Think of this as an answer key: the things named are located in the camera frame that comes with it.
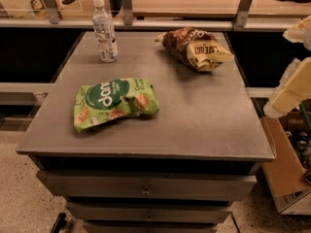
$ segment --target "cardboard box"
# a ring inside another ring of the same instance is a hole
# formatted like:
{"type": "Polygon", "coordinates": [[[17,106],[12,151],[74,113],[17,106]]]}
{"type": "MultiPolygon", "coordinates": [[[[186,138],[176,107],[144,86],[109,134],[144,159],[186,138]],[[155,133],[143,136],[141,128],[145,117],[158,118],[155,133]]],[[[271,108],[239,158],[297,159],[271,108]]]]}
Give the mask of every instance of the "cardboard box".
{"type": "Polygon", "coordinates": [[[301,113],[291,112],[279,119],[260,119],[276,158],[262,164],[277,210],[282,215],[311,215],[311,184],[304,178],[302,167],[286,130],[307,131],[301,113]]]}

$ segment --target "water bottle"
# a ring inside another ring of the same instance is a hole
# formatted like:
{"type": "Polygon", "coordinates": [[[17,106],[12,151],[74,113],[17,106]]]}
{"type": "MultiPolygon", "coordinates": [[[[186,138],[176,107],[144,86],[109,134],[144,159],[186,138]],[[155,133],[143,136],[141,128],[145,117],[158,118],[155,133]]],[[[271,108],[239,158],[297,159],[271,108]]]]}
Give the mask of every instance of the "water bottle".
{"type": "Polygon", "coordinates": [[[92,23],[100,59],[103,62],[114,62],[118,57],[115,27],[111,15],[105,9],[104,0],[93,0],[95,12],[92,23]]]}

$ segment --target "floor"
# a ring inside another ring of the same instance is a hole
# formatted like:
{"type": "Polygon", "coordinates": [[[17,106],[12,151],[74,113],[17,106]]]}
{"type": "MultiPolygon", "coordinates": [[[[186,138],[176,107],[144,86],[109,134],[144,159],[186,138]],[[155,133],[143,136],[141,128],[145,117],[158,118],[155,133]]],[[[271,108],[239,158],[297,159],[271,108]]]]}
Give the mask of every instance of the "floor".
{"type": "MultiPolygon", "coordinates": [[[[0,126],[0,233],[50,233],[59,213],[66,214],[60,233],[86,233],[83,223],[65,209],[62,197],[53,197],[36,179],[38,168],[16,147],[23,131],[0,126]]],[[[218,225],[218,233],[311,233],[311,216],[280,216],[262,170],[249,196],[232,205],[232,214],[218,225]]]]}

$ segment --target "gray drawer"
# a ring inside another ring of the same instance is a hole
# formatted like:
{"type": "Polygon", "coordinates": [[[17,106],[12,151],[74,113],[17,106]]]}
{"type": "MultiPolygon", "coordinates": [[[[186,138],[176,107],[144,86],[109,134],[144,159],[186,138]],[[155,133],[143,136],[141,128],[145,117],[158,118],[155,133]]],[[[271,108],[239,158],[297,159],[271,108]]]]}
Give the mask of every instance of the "gray drawer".
{"type": "Polygon", "coordinates": [[[214,201],[240,201],[257,182],[255,176],[87,170],[42,170],[37,177],[56,196],[214,201]]]}
{"type": "Polygon", "coordinates": [[[76,219],[105,221],[216,224],[224,222],[230,214],[230,209],[226,206],[208,206],[172,200],[145,201],[145,199],[139,201],[129,199],[126,202],[112,200],[112,203],[68,202],[66,207],[76,219]]]}
{"type": "Polygon", "coordinates": [[[204,224],[111,223],[85,221],[88,233],[216,233],[217,227],[204,224]]]}

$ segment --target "bottle cap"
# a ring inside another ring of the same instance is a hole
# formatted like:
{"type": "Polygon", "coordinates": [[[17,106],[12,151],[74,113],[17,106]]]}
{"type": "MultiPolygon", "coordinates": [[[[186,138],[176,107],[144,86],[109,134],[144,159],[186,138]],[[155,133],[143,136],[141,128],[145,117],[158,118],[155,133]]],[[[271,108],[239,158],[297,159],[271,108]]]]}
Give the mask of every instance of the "bottle cap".
{"type": "Polygon", "coordinates": [[[266,116],[271,117],[271,118],[279,118],[284,116],[283,114],[279,113],[278,111],[276,111],[270,104],[270,102],[267,102],[264,107],[263,107],[263,111],[265,113],[266,116]]]}
{"type": "Polygon", "coordinates": [[[93,0],[93,5],[95,7],[103,7],[105,5],[104,0],[93,0]]]}

